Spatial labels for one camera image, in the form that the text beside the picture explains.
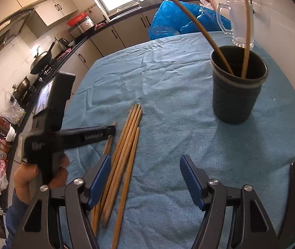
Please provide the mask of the blue sleeved left forearm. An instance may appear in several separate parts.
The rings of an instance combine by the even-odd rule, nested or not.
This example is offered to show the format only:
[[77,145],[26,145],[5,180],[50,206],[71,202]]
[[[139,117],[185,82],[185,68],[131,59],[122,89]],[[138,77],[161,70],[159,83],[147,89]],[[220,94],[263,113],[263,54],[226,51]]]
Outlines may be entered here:
[[22,202],[18,198],[16,191],[14,191],[12,195],[12,205],[8,208],[6,213],[6,228],[8,231],[8,237],[6,238],[5,245],[2,249],[11,248],[17,228],[19,227],[28,206],[28,204]]

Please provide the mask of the left hand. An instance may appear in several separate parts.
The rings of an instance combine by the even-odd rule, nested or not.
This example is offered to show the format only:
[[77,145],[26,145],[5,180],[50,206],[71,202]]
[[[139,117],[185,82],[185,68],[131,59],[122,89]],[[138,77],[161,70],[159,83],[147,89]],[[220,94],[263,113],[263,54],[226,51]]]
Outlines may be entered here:
[[[60,188],[66,185],[70,160],[66,154],[61,157],[61,166],[55,177],[48,184],[49,188]],[[39,175],[39,168],[35,164],[21,164],[14,173],[15,193],[17,198],[24,204],[31,201],[29,184]]]

